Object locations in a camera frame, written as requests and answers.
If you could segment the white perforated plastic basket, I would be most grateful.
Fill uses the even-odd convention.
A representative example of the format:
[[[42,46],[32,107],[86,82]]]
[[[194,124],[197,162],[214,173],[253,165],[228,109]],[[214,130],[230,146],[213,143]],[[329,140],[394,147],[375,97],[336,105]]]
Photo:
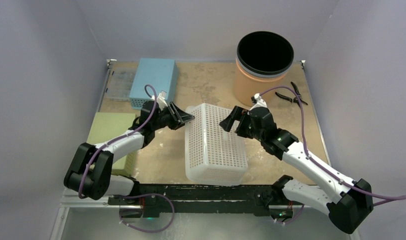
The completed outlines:
[[[231,109],[202,103],[188,106],[194,119],[185,125],[185,175],[197,184],[238,186],[248,170],[244,139],[220,127]]]

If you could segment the blue perforated plastic basket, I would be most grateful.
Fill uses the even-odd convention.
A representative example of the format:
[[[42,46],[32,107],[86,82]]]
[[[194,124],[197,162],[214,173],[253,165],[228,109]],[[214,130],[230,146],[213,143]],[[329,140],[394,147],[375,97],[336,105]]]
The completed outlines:
[[[131,107],[142,108],[144,102],[151,98],[145,92],[145,85],[151,85],[159,94],[166,92],[167,103],[174,101],[179,69],[174,59],[141,58],[129,93]]]

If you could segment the orange bucket black rim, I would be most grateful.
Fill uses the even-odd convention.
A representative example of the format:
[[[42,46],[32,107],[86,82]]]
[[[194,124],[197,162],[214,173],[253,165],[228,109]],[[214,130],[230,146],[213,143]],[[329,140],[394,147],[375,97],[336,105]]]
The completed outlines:
[[[256,93],[279,86],[293,65],[295,52],[283,36],[270,31],[254,31],[240,39],[236,47],[235,98],[252,106]]]

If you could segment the green perforated plastic basket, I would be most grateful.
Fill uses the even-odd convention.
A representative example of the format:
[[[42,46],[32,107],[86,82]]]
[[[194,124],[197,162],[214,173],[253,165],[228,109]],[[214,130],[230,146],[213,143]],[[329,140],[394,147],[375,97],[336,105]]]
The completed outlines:
[[[133,125],[134,113],[97,112],[87,138],[89,144],[111,140],[124,133]],[[113,162],[111,173],[116,176],[131,177],[134,173],[137,152],[133,151]]]

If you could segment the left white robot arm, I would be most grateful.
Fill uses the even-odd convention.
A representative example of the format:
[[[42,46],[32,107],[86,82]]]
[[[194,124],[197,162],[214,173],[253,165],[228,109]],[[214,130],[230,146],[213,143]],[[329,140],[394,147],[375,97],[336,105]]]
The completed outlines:
[[[129,205],[137,203],[140,191],[134,187],[134,179],[113,175],[113,164],[148,146],[157,130],[165,127],[178,130],[194,118],[173,102],[158,104],[155,100],[146,101],[132,126],[121,135],[102,143],[84,142],[79,145],[63,185],[77,192],[80,199],[99,200],[106,195],[118,195]]]

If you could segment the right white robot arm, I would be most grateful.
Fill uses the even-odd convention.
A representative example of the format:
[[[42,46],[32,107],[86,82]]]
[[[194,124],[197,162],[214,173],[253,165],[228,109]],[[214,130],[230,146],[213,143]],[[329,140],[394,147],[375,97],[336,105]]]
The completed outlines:
[[[277,127],[268,108],[247,110],[235,106],[219,126],[230,132],[234,122],[238,122],[234,131],[237,136],[259,141],[268,154],[298,169],[316,184],[310,186],[283,176],[271,191],[275,202],[297,201],[316,209],[346,234],[352,234],[373,211],[372,187],[366,180],[355,181],[305,152],[304,144],[295,135]]]

